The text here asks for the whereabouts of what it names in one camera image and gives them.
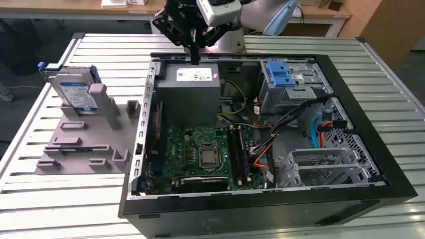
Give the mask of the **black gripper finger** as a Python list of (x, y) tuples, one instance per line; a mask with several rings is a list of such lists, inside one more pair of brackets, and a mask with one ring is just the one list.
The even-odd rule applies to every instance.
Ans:
[(194, 27), (189, 14), (184, 11), (161, 9), (153, 18), (153, 25), (176, 46), (182, 46), (190, 54), (190, 63), (196, 64)]
[(226, 23), (204, 32), (205, 28), (196, 28), (196, 65), (200, 64), (200, 50), (220, 40), (224, 34), (232, 29), (233, 23)]

